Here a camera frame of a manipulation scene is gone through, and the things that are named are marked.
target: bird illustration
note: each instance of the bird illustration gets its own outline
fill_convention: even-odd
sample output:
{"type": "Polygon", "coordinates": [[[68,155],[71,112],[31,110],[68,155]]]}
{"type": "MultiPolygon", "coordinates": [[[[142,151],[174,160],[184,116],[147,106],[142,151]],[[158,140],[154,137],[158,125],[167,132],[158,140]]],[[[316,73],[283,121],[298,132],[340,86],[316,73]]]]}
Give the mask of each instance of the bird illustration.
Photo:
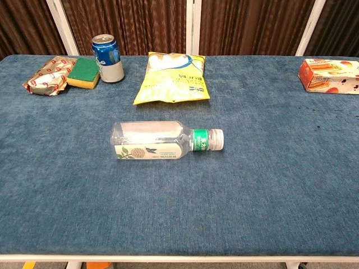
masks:
{"type": "Polygon", "coordinates": [[[148,153],[156,154],[156,150],[157,150],[157,149],[150,149],[150,148],[146,147],[146,151],[147,151],[148,153]]]}

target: green bottle label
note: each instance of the green bottle label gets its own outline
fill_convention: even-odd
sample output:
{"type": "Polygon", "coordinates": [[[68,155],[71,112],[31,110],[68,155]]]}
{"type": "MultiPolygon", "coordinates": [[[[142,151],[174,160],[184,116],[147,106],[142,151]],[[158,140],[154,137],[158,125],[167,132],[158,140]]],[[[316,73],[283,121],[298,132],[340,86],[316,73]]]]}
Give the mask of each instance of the green bottle label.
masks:
{"type": "Polygon", "coordinates": [[[207,150],[208,149],[208,130],[194,129],[193,130],[193,150],[207,150]]]}

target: bottle cap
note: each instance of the bottle cap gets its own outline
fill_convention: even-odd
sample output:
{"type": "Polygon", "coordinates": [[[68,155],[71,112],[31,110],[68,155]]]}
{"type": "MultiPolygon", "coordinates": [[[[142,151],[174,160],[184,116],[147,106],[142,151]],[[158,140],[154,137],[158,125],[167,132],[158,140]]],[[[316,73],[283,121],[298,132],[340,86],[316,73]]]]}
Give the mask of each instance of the bottle cap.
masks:
{"type": "Polygon", "coordinates": [[[224,135],[221,129],[210,130],[210,150],[222,150],[224,145],[224,135]]]}

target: yellow snack bag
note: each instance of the yellow snack bag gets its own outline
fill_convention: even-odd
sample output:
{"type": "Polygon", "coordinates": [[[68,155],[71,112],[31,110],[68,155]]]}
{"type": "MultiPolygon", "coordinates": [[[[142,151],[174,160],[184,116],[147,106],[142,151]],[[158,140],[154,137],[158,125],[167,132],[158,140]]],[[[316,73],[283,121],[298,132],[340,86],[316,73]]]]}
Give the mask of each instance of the yellow snack bag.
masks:
{"type": "Polygon", "coordinates": [[[209,99],[203,78],[204,56],[149,53],[145,79],[134,105],[209,99]]]}

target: brown curtain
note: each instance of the brown curtain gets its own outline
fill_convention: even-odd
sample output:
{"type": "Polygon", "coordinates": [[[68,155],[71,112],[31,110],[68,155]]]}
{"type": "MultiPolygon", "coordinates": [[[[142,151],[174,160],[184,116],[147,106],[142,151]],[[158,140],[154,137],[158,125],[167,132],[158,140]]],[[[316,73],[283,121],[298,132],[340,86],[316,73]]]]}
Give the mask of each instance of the brown curtain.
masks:
{"type": "Polygon", "coordinates": [[[186,0],[62,0],[81,55],[91,40],[111,34],[122,55],[186,50],[186,0]]]}
{"type": "Polygon", "coordinates": [[[11,54],[66,54],[46,0],[0,0],[0,59],[11,54]]]}
{"type": "Polygon", "coordinates": [[[305,55],[359,57],[358,0],[326,0],[305,55]]]}
{"type": "Polygon", "coordinates": [[[295,55],[315,0],[202,0],[200,54],[295,55]]]}

